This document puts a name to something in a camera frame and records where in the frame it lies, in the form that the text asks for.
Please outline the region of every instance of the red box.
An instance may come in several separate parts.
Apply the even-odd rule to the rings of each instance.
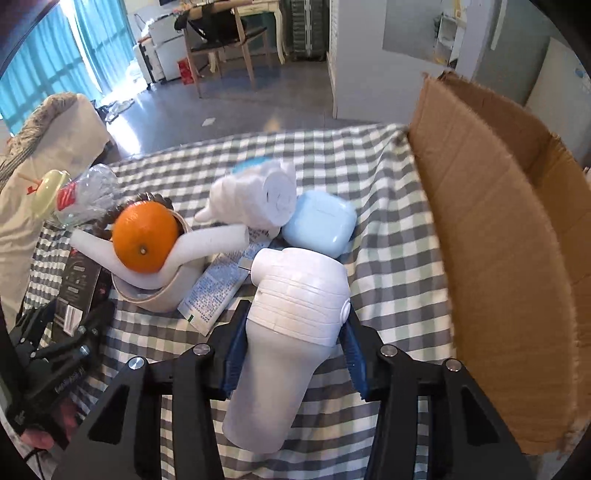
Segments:
[[[188,59],[182,59],[177,62],[178,69],[181,72],[181,80],[183,81],[183,85],[190,85],[191,83],[195,83],[193,80],[193,75],[191,74],[191,67],[189,66]]]

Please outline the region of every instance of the product box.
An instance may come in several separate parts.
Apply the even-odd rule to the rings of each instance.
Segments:
[[[195,83],[195,81],[193,80],[193,74],[191,73],[191,67],[189,65],[189,60],[182,59],[182,60],[179,60],[177,62],[177,64],[178,64],[178,70],[181,73],[181,80],[183,82],[183,85],[190,85],[192,83]]]
[[[591,190],[525,109],[426,78],[408,133],[449,283],[457,357],[524,453],[591,408]]]
[[[78,250],[72,249],[61,277],[51,339],[60,342],[73,336],[80,321],[111,290],[111,274]]]

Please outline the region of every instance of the clear plastic bottle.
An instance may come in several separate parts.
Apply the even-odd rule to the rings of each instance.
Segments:
[[[106,165],[95,165],[68,179],[66,172],[57,170],[43,177],[33,203],[38,217],[61,228],[72,228],[101,218],[119,200],[117,176]]]

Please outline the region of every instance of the blue gripper pad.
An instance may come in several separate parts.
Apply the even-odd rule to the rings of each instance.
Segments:
[[[230,394],[238,386],[238,379],[240,379],[240,372],[242,371],[242,365],[246,357],[246,317],[248,316],[249,310],[250,302],[248,302],[248,308],[246,308],[244,313],[240,313],[241,319],[236,328],[236,335],[232,339],[228,354],[226,355],[222,384],[222,390],[225,392],[226,398],[229,398]]]
[[[367,367],[363,359],[359,341],[348,320],[340,329],[339,341],[345,354],[345,361],[347,362],[347,369],[349,370],[353,386],[361,394],[361,399],[365,400],[369,391]]]

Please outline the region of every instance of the white foam tube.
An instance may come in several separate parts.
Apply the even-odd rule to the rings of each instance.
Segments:
[[[346,268],[300,248],[261,250],[252,263],[248,350],[222,431],[255,453],[281,448],[314,370],[336,344],[350,309]]]
[[[314,370],[331,346],[303,342],[246,321],[248,354],[222,424],[234,445],[255,453],[281,448]]]
[[[218,253],[241,251],[248,247],[246,225],[203,228],[181,235],[159,272],[143,274],[127,268],[115,254],[113,243],[83,230],[74,230],[70,245],[127,283],[144,290],[166,286],[178,268],[192,260]]]

